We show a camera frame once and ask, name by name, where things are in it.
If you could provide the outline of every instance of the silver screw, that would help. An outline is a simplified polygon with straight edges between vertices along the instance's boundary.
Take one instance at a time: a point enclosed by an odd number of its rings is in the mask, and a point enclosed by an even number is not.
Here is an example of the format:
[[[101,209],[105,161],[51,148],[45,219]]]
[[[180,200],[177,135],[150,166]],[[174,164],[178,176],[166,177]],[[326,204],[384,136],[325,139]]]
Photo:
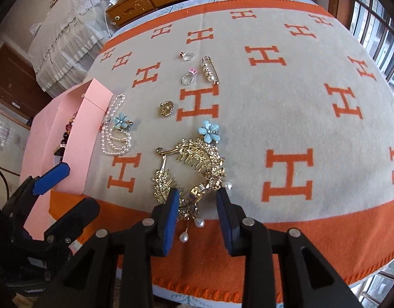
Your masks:
[[[49,236],[47,236],[47,243],[53,243],[53,241],[54,241],[54,236],[53,235],[49,235]]]
[[[254,226],[255,220],[251,218],[244,218],[243,219],[243,225],[246,225],[248,227]]]
[[[44,280],[45,281],[50,281],[52,278],[52,274],[50,273],[50,271],[44,271]]]
[[[108,233],[109,232],[107,230],[105,230],[105,229],[99,229],[98,231],[95,232],[95,235],[98,238],[103,238],[103,237],[106,237]]]
[[[154,219],[152,218],[145,218],[143,221],[143,226],[149,227],[152,226],[154,224]]]
[[[291,228],[290,230],[288,230],[288,234],[290,234],[290,236],[292,236],[292,237],[300,237],[301,236],[301,232],[297,228]]]

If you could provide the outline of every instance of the black cable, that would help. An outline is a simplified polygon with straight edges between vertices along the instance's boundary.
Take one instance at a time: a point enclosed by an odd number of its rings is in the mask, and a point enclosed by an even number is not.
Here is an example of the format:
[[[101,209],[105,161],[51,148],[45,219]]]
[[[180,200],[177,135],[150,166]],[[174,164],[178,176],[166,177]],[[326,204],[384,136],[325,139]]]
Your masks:
[[[7,200],[9,200],[9,197],[10,197],[9,185],[7,184],[7,180],[6,180],[5,176],[3,175],[3,173],[1,171],[0,171],[0,176],[1,176],[1,178],[3,178],[3,181],[4,181],[5,185],[6,185]]]

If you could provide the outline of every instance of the white cable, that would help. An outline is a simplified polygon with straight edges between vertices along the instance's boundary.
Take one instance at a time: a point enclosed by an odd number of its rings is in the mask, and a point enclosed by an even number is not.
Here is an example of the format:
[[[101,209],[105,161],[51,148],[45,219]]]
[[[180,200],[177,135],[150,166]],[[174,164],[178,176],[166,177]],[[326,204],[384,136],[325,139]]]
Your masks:
[[[109,32],[109,37],[111,38],[109,25],[107,24],[107,18],[106,18],[106,10],[107,10],[107,8],[104,9],[104,20],[106,21],[107,31]]]

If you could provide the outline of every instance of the pearl necklace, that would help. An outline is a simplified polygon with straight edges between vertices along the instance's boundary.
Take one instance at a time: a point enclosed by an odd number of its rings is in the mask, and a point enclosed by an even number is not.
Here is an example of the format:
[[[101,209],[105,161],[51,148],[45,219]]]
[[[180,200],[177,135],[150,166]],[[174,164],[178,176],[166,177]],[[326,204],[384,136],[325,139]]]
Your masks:
[[[120,102],[116,105],[116,107],[114,107],[114,105],[116,104],[116,102],[118,101],[119,98],[121,98]],[[114,101],[112,102],[112,104],[108,108],[107,113],[104,117],[104,124],[101,129],[101,149],[103,150],[103,153],[106,155],[120,156],[120,155],[126,154],[131,149],[131,135],[130,135],[130,133],[128,133],[126,131],[123,131],[123,132],[120,131],[120,133],[123,133],[126,135],[125,138],[116,138],[115,136],[113,136],[113,130],[116,130],[116,129],[112,126],[112,120],[114,118],[114,115],[115,115],[117,109],[123,104],[125,98],[126,98],[126,96],[124,96],[124,95],[118,95],[116,98],[114,98]],[[116,150],[116,152],[106,151],[105,140],[107,140],[108,145],[112,149]],[[122,147],[117,147],[113,143],[113,141],[124,143],[124,145]]]

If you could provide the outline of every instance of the blue flower hair clip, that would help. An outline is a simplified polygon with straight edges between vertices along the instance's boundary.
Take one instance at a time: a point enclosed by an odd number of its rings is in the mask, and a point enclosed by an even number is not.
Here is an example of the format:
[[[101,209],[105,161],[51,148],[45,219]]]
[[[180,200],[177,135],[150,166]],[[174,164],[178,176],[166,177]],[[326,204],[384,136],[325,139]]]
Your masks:
[[[124,113],[119,113],[117,117],[114,117],[114,122],[114,128],[120,132],[129,131],[130,127],[133,125],[133,122],[130,121]]]
[[[204,141],[210,144],[212,141],[218,143],[220,136],[218,135],[218,129],[220,126],[217,124],[211,124],[208,120],[203,121],[203,126],[198,128],[198,133],[204,136]]]

